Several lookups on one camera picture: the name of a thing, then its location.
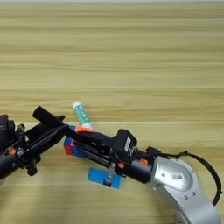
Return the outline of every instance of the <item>wood grain surface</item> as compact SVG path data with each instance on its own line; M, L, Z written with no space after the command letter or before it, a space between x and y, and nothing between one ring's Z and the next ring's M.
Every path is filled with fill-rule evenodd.
M224 3L0 3L0 114L27 125L42 105L77 123L82 101L97 131L130 130L139 146L188 149L224 180ZM8 177L0 221L172 224L164 201L127 178L120 190L87 181L90 161L43 155L39 173ZM215 185L197 162L201 188ZM224 219L224 199L217 206Z

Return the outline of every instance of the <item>blue object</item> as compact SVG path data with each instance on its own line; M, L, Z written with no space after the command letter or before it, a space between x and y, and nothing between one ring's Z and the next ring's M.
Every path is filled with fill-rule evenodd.
M73 146L72 152L73 152L73 155L77 158L86 158L84 153L76 146Z
M98 170L95 168L89 168L87 179L95 183L103 185L104 179L108 176L106 171ZM120 188L121 176L113 175L111 186L114 188Z

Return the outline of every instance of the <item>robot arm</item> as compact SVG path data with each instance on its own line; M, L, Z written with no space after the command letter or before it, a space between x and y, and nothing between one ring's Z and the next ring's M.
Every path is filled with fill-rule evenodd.
M200 190L194 170L184 161L157 157L149 186L170 205L176 223L222 223L216 208Z
M221 195L221 181L212 166L201 157L190 153L165 154L152 147L143 152L137 148L137 140L125 129L119 129L114 137L98 132L76 132L62 122L64 116L54 116L41 107L34 111L33 117L40 124L27 132L24 125L19 125L14 131L14 123L9 122L8 117L1 122L0 117L0 140L3 137L0 179L18 168L26 168L29 175L34 175L40 155L67 136L87 158L108 168L104 185L111 186L114 174L128 176L148 184L163 196L173 210L176 223L222 223L214 207ZM213 203L200 190L193 169L179 159L182 155L197 158L213 175L218 189Z

